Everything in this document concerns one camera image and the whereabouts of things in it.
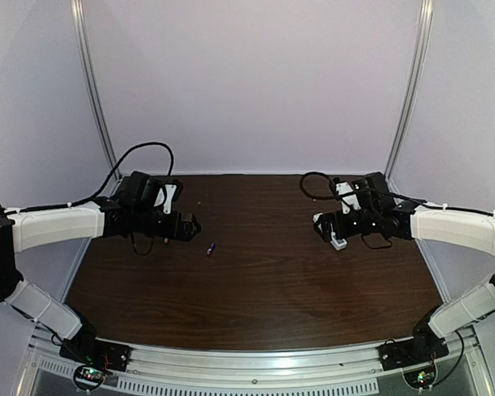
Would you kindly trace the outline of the white remote control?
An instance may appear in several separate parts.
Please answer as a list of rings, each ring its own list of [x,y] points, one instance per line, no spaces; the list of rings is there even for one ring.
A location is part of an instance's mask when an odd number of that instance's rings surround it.
[[[335,233],[330,234],[329,243],[337,250],[341,251],[347,247],[347,240],[344,238],[338,238]]]

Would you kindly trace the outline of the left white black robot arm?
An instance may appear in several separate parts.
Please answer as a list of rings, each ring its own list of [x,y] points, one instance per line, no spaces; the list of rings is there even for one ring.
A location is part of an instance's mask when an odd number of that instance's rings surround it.
[[[62,348],[86,360],[94,353],[97,333],[79,313],[28,281],[17,269],[16,255],[31,248],[75,239],[166,238],[191,241],[201,226],[192,213],[175,211],[179,181],[160,182],[135,171],[112,197],[54,209],[11,209],[0,205],[0,302],[49,329]]]

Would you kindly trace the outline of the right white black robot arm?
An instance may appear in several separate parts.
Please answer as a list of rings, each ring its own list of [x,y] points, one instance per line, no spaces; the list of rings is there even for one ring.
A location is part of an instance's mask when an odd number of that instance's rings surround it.
[[[395,238],[430,240],[471,248],[495,257],[495,211],[434,204],[393,193],[381,172],[354,181],[329,177],[329,200],[341,208],[313,216],[313,229],[335,249],[358,236],[380,235],[384,247]],[[412,355],[439,354],[443,341],[466,325],[495,313],[495,273],[460,297],[431,310],[412,331]]]

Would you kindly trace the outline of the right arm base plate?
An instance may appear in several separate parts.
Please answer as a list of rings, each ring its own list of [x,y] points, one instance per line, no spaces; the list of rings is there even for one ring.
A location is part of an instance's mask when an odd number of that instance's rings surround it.
[[[406,368],[412,365],[432,363],[435,359],[449,355],[444,341],[427,346],[411,337],[402,341],[389,339],[377,347],[383,371]]]

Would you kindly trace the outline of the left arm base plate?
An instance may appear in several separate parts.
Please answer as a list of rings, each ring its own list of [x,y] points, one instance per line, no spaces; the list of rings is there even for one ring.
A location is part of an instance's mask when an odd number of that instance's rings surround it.
[[[90,351],[79,350],[65,340],[59,355],[77,363],[92,365],[107,371],[125,372],[130,361],[131,348],[128,345],[96,339]]]

